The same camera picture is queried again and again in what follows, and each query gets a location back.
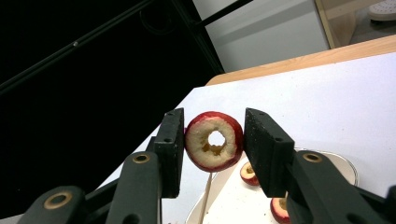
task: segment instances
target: black metal bracket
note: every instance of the black metal bracket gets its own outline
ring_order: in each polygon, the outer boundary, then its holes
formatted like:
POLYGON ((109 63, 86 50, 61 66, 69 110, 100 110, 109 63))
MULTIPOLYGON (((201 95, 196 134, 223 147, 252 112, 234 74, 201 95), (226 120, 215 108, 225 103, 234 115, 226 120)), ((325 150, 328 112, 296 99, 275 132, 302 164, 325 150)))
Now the black metal bracket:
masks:
POLYGON ((128 156, 120 177, 87 195, 78 187, 52 189, 19 223, 162 223, 162 198, 176 198, 184 155, 184 109, 166 113, 144 152, 128 156))
POLYGON ((295 152, 294 141, 268 114, 247 108, 244 140, 265 195, 289 193, 291 223, 396 223, 396 186, 386 199, 355 188, 326 156, 295 152))
POLYGON ((203 29, 205 28, 208 24, 212 23, 213 21, 216 21, 218 19, 220 19, 221 17, 226 16, 227 14, 237 10, 238 8, 246 5, 249 2, 252 2, 253 0, 237 0, 233 3, 231 3, 230 5, 228 5, 227 7, 223 8, 222 10, 216 12, 215 14, 209 16, 208 18, 202 20, 202 21, 198 21, 195 23, 195 25, 197 26, 197 29, 203 29))
MULTIPOLYGON (((294 141, 268 114, 246 109, 244 141, 264 194, 288 193, 291 223, 396 223, 396 186, 382 198, 350 185, 326 156, 296 152, 294 141)), ((19 223, 162 223, 162 198, 179 193, 183 150, 179 108, 165 114, 146 151, 125 159, 118 179, 87 195, 74 186, 52 189, 19 223)))

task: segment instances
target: white plate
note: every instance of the white plate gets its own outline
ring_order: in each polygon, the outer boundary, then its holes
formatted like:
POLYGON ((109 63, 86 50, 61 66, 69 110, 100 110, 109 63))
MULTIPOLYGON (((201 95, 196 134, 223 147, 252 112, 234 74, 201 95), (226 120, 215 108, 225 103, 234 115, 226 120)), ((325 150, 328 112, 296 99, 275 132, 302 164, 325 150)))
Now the white plate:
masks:
MULTIPOLYGON (((349 183, 358 186, 358 175, 352 163, 331 152, 318 152, 326 155, 349 183)), ((270 211, 271 199, 265 196, 260 187, 247 185, 239 175, 240 169, 247 161, 248 158, 244 153, 236 165, 216 173, 213 177, 204 224, 277 223, 270 211)), ((204 194, 192 208, 186 224, 199 222, 203 197, 204 194)))

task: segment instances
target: apple core hole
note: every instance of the apple core hole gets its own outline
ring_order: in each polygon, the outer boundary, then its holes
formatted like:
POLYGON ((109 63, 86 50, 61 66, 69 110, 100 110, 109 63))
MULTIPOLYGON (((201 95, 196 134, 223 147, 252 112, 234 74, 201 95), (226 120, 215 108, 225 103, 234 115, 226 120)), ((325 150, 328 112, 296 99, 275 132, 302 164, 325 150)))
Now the apple core hole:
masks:
POLYGON ((280 198, 280 199, 279 199, 279 206, 280 206, 283 210, 288 210, 286 198, 280 198))
POLYGON ((247 173, 248 173, 248 174, 254 174, 253 167, 251 167, 251 165, 249 165, 249 166, 247 167, 247 173))
POLYGON ((209 135, 208 142, 212 146, 222 146, 225 138, 219 131, 214 131, 209 135))
POLYGON ((354 223, 354 224, 367 224, 368 223, 363 217, 360 217, 356 214, 348 214, 348 215, 346 215, 346 218, 351 223, 354 223))

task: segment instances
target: white table surface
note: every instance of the white table surface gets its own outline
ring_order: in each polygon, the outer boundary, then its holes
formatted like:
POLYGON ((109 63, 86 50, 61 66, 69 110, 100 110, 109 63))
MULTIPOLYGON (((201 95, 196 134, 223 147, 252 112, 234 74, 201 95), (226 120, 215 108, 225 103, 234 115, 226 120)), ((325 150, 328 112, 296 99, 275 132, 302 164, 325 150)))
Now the white table surface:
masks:
MULTIPOLYGON (((247 107, 268 113, 296 147, 330 151, 350 160, 360 187, 385 197, 396 184, 396 53, 193 89, 177 106, 185 126, 217 110, 242 127, 247 107)), ((143 151, 151 136, 136 151, 143 151)), ((118 178, 122 165, 101 186, 118 178)), ((185 223, 205 191, 208 173, 185 154, 181 190, 163 199, 163 223, 185 223)))

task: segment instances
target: apple slice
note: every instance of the apple slice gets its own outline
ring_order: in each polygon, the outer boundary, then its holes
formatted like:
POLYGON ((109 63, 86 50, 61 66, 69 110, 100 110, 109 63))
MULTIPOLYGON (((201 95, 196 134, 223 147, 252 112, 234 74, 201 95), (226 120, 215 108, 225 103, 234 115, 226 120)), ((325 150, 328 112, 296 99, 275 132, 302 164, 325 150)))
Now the apple slice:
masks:
POLYGON ((271 213, 278 223, 290 224, 290 217, 286 208, 286 198, 272 198, 270 207, 271 213))
POLYGON ((251 167, 250 161, 247 161, 241 168, 239 173, 241 178, 245 181, 245 183, 250 186, 259 186, 259 178, 257 178, 256 174, 253 171, 253 167, 251 167))
POLYGON ((185 148, 191 161, 201 170, 214 173, 235 165, 242 156, 244 134, 233 117, 206 111, 195 117, 185 132, 185 148), (221 133, 224 142, 211 145, 209 136, 221 133))

